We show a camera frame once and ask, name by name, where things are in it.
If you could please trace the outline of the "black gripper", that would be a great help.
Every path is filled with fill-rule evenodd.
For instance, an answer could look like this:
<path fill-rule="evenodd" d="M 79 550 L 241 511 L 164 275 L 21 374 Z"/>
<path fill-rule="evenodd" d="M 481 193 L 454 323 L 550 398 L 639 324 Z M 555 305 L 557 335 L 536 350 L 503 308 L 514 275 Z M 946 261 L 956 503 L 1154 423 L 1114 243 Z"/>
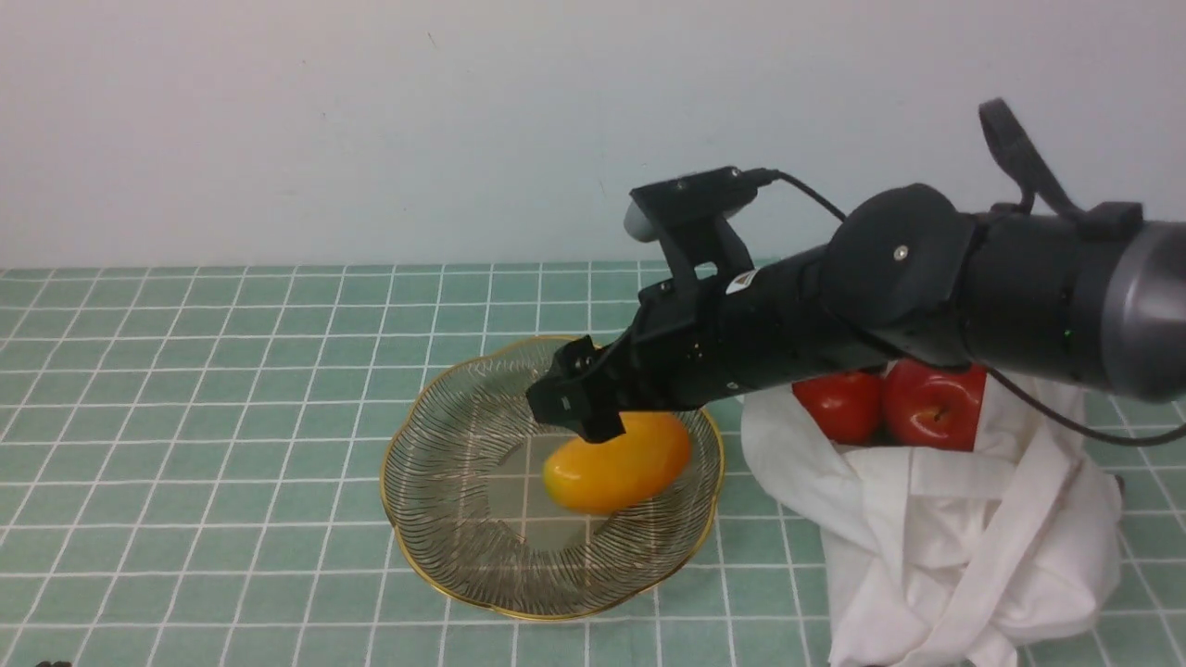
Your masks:
<path fill-rule="evenodd" d="M 689 412 L 720 398 L 839 371 L 839 320 L 818 298 L 821 246 L 731 282 L 712 280 L 690 325 L 657 333 L 645 305 L 598 347 L 589 336 L 551 355 L 551 375 L 529 385 L 536 423 L 602 444 L 625 434 L 624 412 Z"/>

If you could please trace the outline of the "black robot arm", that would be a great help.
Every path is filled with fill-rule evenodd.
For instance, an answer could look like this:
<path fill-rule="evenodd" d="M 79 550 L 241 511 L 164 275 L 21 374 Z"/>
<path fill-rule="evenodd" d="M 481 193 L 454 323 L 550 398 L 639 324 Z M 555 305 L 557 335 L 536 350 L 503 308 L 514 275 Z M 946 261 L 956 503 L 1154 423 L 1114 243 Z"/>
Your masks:
<path fill-rule="evenodd" d="M 594 443 L 624 412 L 687 412 L 913 358 L 1144 402 L 1182 398 L 1182 224 L 1110 203 L 1085 217 L 962 214 L 916 184 L 876 195 L 827 244 L 761 269 L 727 220 L 760 179 L 632 191 L 670 279 L 613 345 L 560 347 L 530 385 L 537 423 Z"/>

